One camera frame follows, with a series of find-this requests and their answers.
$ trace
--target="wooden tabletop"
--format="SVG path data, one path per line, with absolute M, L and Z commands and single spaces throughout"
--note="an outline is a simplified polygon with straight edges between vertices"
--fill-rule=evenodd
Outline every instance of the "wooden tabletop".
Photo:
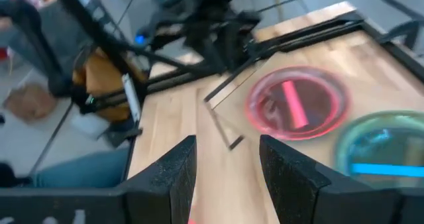
M 347 2 L 338 3 L 259 30 L 256 33 L 256 39 L 267 40 L 332 19 L 352 10 L 354 7 Z M 345 41 L 335 39 L 332 41 L 333 46 L 342 48 L 360 44 L 369 46 L 366 38 L 360 33 L 348 34 L 343 39 L 348 41 L 348 45 Z M 328 49 L 327 45 L 311 46 L 303 51 L 305 54 L 298 54 L 297 57 L 307 60 L 328 52 Z M 341 64 L 348 64 L 343 60 L 348 60 L 352 56 L 360 56 L 360 53 L 355 54 L 346 49 L 345 54 L 335 54 L 334 56 Z M 386 54 L 378 56 L 382 60 L 392 59 L 388 58 Z M 198 59 L 188 54 L 180 60 L 194 63 Z M 170 69 L 167 66 L 157 65 L 153 67 L 152 76 L 157 76 Z M 349 67 L 346 65 L 345 68 L 340 69 L 350 73 L 350 76 L 358 76 L 371 82 L 372 80 L 384 81 L 386 79 L 386 82 L 395 80 L 395 86 L 412 95 L 421 96 L 421 91 L 423 91 L 422 85 L 401 67 L 387 67 L 384 74 L 380 74 L 379 77 L 369 76 L 369 73 L 361 70 L 360 66 Z M 214 97 L 211 101 L 212 106 L 220 103 L 229 92 L 236 89 L 253 72 L 254 69 L 244 71 L 232 84 Z M 135 142 L 128 178 L 152 164 L 188 135 L 196 134 L 197 179 L 191 220 L 196 223 L 210 224 L 278 223 L 262 175 L 257 144 L 252 144 L 245 139 L 233 151 L 229 151 L 210 112 L 204 106 L 203 98 L 223 80 L 223 77 L 211 76 L 147 97 L 141 117 L 141 126 L 144 131 Z M 236 131 L 226 127 L 225 132 L 229 136 L 238 135 Z

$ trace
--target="floor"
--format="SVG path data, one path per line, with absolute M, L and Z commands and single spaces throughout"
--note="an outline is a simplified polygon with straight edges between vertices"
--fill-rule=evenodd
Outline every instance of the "floor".
M 320 9 L 339 1 L 349 1 L 359 11 L 369 16 L 382 28 L 388 30 L 400 23 L 408 21 L 408 16 L 387 6 L 380 0 L 280 0 L 283 3 L 282 20 L 291 19 L 306 14 L 308 11 Z M 423 0 L 398 0 L 424 14 Z M 133 40 L 136 31 L 146 25 L 154 7 L 150 0 L 102 0 L 112 17 L 119 23 L 127 39 Z M 274 0 L 234 0 L 233 6 L 237 10 L 261 10 L 274 4 Z M 277 8 L 262 12 L 263 20 L 257 28 L 264 28 L 280 22 Z M 171 44 L 162 51 L 169 56 L 178 56 L 187 52 L 181 48 L 181 41 Z M 424 37 L 421 35 L 416 46 L 418 54 L 424 52 Z M 28 66 L 21 66 L 10 76 L 0 69 L 0 99 L 4 99 L 7 92 L 28 79 L 44 80 Z M 75 157 L 111 149 L 103 140 L 92 140 L 71 126 L 72 117 L 78 114 L 75 107 L 70 107 L 69 101 L 61 101 L 55 112 L 45 121 L 26 125 L 8 112 L 5 112 L 7 124 L 0 129 L 0 160 L 10 162 L 18 174 L 28 174 L 41 168 L 71 160 Z M 57 125 L 63 122 L 60 130 Z

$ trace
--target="blue object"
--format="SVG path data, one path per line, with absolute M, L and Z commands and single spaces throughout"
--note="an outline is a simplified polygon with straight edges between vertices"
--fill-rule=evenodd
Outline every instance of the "blue object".
M 144 42 L 144 36 L 143 35 L 135 36 L 135 42 L 138 44 L 142 44 Z
M 391 164 L 352 164 L 352 173 L 424 178 L 424 167 Z

